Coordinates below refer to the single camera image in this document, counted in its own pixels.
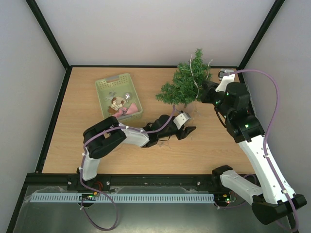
purple cable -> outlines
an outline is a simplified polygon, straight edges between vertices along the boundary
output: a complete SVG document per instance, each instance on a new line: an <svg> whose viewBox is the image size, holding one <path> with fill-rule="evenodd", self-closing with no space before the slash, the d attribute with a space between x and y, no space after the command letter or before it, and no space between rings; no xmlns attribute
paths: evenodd
<svg viewBox="0 0 311 233"><path fill-rule="evenodd" d="M276 88L276 107L274 109L274 112L273 112L273 115L272 115L272 118L271 118L271 121L268 125L268 128L267 128L267 132L266 132L266 135L265 135L265 138L263 140L263 151L264 151L264 154L265 155L268 155L268 151L267 151L267 141L268 141L268 137L269 137L269 134L270 134L270 131L271 131L271 126L273 125L274 123L274 120L275 120L275 117L276 117L276 113L278 111L278 105L279 105L279 88L278 88L278 85L275 81L275 79L268 73L264 72L264 71L261 71L261 70L257 70L257 69L241 69L241 70L237 70L237 71L234 71L234 72L231 72L229 73L229 75L232 75L232 74L239 74L239 73L244 73L244 72L257 72L257 73L260 73L260 74L263 74L265 76L267 76L274 84L274 87ZM278 176L277 172L276 172L276 169L274 168L271 160L269 157L266 157L267 158L267 162L274 174L274 176L276 177L277 179L277 182L279 183L280 187L282 188L282 190L286 190L286 188L284 187L283 185L283 182L281 181L280 177ZM277 225L279 225L281 228L287 230L287 231L291 231L291 232L296 232L298 231L298 228L299 228L299 220L298 220L298 214L297 214L297 210L294 206L294 203L291 199L291 197L285 193L285 196L289 202L289 204L291 205L291 208L293 210L293 214L294 214L294 217L295 217L295 221L296 221L296 225L293 229L288 229L287 227L283 226L280 222L276 221Z"/></svg>
<svg viewBox="0 0 311 233"><path fill-rule="evenodd" d="M252 176L252 177L254 178L254 181L255 181L254 183L255 183L255 185L257 185L256 176L255 176L254 174L247 174L247 175L243 176L243 178L246 178L246 177L248 177L248 176ZM222 209L222 210L226 210L226 209L233 209L233 208L236 208L236 207L243 206L243 205L245 205L246 203L247 203L246 201L243 201L242 203L240 203L240 204L238 204L238 205L235 205L235 206L219 206L219 205L217 205L217 203L214 203L214 204L215 204L215 206L216 206L217 208Z"/></svg>
<svg viewBox="0 0 311 233"><path fill-rule="evenodd" d="M175 113L175 105L173 105L173 110L172 110L172 113L171 113L169 119L165 122L165 124L164 124L161 128L159 128L159 129L157 129L157 130L153 130L153 131L142 132L142 133L156 133L156 132L159 132L159 131L163 130L163 129L168 125L168 123L171 121L172 117L174 116L174 113ZM105 133L109 133L109 132L111 132L111 131L119 130L119 129L126 129L126 127L125 127L125 126L114 127L114 128L111 128L111 129L102 131L102 132L100 132L99 134L97 134L97 135L91 137L88 141L86 141L86 142L83 144L83 149L84 149L85 154L87 153L86 147L87 147L87 145L88 145L91 141L93 141L94 139L98 138L99 136L104 135ZM135 131L137 131L137 132L140 132L140 130L141 130L141 129L136 129L136 128L133 128L133 127L128 127L128 129L130 129L130 130L135 130ZM106 197L111 201L111 203L113 204L113 206L114 206L115 209L116 209L116 220L115 220L115 223L114 223L114 224L112 225L112 227L110 227L110 228L102 228L102 227L98 226L98 225L90 218L90 216L88 215L88 213L87 213L86 210L84 209L84 207L83 207L83 201L84 201L84 200L83 200L83 199L82 199L82 201L81 201L81 209L83 210L83 212L84 212L85 215L87 216L89 222L90 222L96 229L98 229L98 230L100 230L100 231L104 231L104 232L113 230L113 229L115 229L115 227L117 226L118 219L119 219L119 211L118 211L117 205L116 205L116 203L112 200L112 198L109 197L109 195L107 195L106 193L104 193L104 192L102 192L102 191L100 191L100 190L97 190L97 189L95 189L95 188L89 187L89 186L87 186L86 184L83 183L83 179L82 179L82 173L83 173L83 172L82 172L81 170L83 170L83 166L84 166L84 161L85 161L85 159L86 159L86 157L83 156L83 159L82 159L82 162L81 162L81 168L80 168L80 183L81 183L81 185L82 185L83 187L85 187L85 188L87 188L87 189L89 189L89 190L92 190L92 191L94 191L94 192L98 192L98 193L100 193L100 194L103 194L104 196L106 196Z"/></svg>

